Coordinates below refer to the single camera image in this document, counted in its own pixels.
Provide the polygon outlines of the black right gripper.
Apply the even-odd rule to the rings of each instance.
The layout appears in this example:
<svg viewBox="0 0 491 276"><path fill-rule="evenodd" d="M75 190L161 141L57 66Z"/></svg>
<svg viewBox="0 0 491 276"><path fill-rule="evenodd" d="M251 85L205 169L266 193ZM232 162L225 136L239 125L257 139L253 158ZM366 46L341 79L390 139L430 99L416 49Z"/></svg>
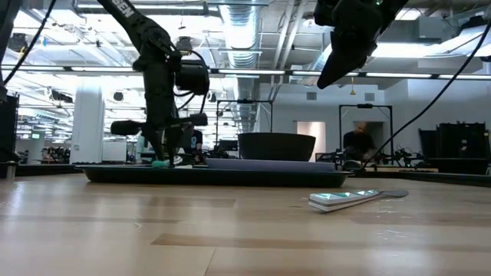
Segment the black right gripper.
<svg viewBox="0 0 491 276"><path fill-rule="evenodd" d="M317 81L319 89L362 68L377 39L409 0L317 0L315 24L330 26L331 53Z"/></svg>

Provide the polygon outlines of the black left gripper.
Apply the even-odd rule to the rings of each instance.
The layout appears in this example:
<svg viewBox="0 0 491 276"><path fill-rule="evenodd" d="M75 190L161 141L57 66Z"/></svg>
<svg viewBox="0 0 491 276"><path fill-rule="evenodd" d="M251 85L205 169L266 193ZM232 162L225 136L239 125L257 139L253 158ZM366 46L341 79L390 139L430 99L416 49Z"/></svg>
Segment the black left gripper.
<svg viewBox="0 0 491 276"><path fill-rule="evenodd" d="M144 123L133 120L114 121L110 132L114 135L135 135L149 127L151 130L166 129L166 153L169 159L174 159L176 148L183 136L181 128L176 127L182 123L192 123L196 126L208 124L208 117L204 113L179 117L179 109L175 104L175 73L180 69L180 59L167 61L151 61L139 58L133 63L133 69L143 74L147 118ZM164 161L162 146L163 133L149 132L143 135L153 147L157 159Z"/></svg>

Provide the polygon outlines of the silver spoon teal handle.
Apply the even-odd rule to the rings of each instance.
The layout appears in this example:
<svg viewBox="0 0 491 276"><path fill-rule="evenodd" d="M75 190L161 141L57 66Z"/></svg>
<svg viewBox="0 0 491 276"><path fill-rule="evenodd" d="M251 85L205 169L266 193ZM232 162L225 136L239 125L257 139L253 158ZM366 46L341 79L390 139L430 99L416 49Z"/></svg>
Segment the silver spoon teal handle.
<svg viewBox="0 0 491 276"><path fill-rule="evenodd" d="M189 156L174 156L172 159L154 160L151 166L154 169L174 168L178 166L191 166L195 163L194 158Z"/></svg>

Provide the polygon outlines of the black bowl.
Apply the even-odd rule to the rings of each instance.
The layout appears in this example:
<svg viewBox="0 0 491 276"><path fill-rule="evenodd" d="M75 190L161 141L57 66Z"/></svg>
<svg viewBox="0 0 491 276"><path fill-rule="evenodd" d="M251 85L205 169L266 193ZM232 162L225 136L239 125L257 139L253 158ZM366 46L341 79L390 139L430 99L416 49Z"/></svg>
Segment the black bowl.
<svg viewBox="0 0 491 276"><path fill-rule="evenodd" d="M316 138L297 133L240 133L238 142L243 159L307 162Z"/></svg>

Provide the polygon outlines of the dark green plastic tray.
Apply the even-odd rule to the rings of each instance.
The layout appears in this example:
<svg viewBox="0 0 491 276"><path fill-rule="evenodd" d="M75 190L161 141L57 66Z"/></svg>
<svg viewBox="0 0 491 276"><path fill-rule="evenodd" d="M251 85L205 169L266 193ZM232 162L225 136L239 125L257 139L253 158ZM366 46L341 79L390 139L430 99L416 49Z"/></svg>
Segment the dark green plastic tray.
<svg viewBox="0 0 491 276"><path fill-rule="evenodd" d="M189 185L339 188L352 172L262 172L209 168L165 168L151 166L77 166L92 182Z"/></svg>

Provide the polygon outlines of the person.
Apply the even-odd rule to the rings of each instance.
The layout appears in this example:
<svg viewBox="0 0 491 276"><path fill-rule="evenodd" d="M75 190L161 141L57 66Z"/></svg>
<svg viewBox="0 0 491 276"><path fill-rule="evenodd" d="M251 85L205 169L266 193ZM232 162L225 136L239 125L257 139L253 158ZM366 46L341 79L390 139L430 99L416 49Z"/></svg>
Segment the person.
<svg viewBox="0 0 491 276"><path fill-rule="evenodd" d="M203 162L202 148L203 148L203 133L200 130L194 130L193 135L191 136L190 145L183 149L184 153L192 155L196 163L202 163Z"/></svg>
<svg viewBox="0 0 491 276"><path fill-rule="evenodd" d="M367 123L363 121L343 135L342 146L346 159L360 162L369 161L377 149L373 137L367 132Z"/></svg>

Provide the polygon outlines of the long ceiling light strip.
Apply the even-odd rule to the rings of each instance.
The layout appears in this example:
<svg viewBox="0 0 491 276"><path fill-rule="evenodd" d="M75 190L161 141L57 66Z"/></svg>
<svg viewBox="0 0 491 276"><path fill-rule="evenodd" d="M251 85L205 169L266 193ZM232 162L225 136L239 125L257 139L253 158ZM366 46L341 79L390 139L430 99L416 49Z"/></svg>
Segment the long ceiling light strip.
<svg viewBox="0 0 491 276"><path fill-rule="evenodd" d="M406 74L406 73L382 73L382 72L367 72L365 77L372 78L405 78L405 79L431 79L432 74Z"/></svg>

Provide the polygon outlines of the white building column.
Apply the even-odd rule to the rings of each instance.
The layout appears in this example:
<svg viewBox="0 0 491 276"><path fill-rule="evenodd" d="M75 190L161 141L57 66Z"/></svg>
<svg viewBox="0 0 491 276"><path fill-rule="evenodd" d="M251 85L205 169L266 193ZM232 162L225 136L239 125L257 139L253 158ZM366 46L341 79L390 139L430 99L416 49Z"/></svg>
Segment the white building column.
<svg viewBox="0 0 491 276"><path fill-rule="evenodd" d="M100 163L104 138L104 93L97 84L80 83L74 102L71 163Z"/></svg>

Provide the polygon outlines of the black background robot arms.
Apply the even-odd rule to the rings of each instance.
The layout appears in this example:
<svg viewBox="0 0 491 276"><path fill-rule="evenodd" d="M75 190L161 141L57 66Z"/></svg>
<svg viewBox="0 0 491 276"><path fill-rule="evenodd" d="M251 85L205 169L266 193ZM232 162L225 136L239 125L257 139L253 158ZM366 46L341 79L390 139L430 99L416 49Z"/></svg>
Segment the black background robot arms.
<svg viewBox="0 0 491 276"><path fill-rule="evenodd" d="M409 153L405 149L396 150L392 154L375 153L375 150L359 153L353 148L315 154L315 162L317 163L334 163L336 169L353 172L362 171L369 167L377 170L382 166L413 168L412 162L414 160L423 160L423 156L419 153Z"/></svg>

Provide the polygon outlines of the black storage crate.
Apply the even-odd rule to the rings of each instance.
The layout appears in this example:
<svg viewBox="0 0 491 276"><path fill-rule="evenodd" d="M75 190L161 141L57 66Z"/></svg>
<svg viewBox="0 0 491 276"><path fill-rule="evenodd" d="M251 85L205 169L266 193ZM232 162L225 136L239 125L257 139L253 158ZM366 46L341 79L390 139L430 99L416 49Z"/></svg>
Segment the black storage crate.
<svg viewBox="0 0 491 276"><path fill-rule="evenodd" d="M491 146L485 123L441 123L418 133L424 162L440 173L486 174Z"/></svg>

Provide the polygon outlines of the black metal rig frame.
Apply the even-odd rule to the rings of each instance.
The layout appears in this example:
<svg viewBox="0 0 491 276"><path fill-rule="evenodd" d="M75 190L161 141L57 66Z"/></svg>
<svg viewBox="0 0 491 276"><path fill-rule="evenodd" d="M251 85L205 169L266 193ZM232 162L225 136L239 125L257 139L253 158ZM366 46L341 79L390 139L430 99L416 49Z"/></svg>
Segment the black metal rig frame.
<svg viewBox="0 0 491 276"><path fill-rule="evenodd" d="M222 124L219 120L225 113L231 113L232 126L237 129L237 133L251 133L257 131L257 123L260 121L260 114L264 112L267 117L269 132L273 131L273 101L271 100L217 100L215 109L215 135L219 135L219 127Z"/></svg>
<svg viewBox="0 0 491 276"><path fill-rule="evenodd" d="M390 155L389 156L393 156L394 155L394 142L393 142L393 138L391 138L391 136L394 134L394 119L393 119L393 107L391 105L377 105L377 104L369 104L369 103L358 103L358 104L340 104L338 105L338 139L339 139L339 147L342 148L343 145L342 145L342 138L343 138L343 133L342 133L342 120L343 120L343 116L344 114L342 113L342 109L344 107L353 107L353 108L357 108L357 109L373 109L373 108L377 108L381 113L383 113L381 111L381 108L386 108L388 109L389 111L389 126L390 126L390 135L389 135L389 138L387 139L386 143L384 143L382 146L381 146L381 149L383 149L387 144L390 145Z"/></svg>

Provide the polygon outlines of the silver ventilation duct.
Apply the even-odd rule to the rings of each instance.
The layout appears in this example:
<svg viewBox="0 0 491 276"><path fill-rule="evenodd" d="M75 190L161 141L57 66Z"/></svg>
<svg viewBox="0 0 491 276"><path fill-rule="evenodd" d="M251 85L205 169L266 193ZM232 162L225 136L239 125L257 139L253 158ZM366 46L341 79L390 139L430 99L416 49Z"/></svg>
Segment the silver ventilation duct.
<svg viewBox="0 0 491 276"><path fill-rule="evenodd" d="M260 9L252 5L221 5L229 63L234 68L253 68L258 61L254 53L259 43Z"/></svg>

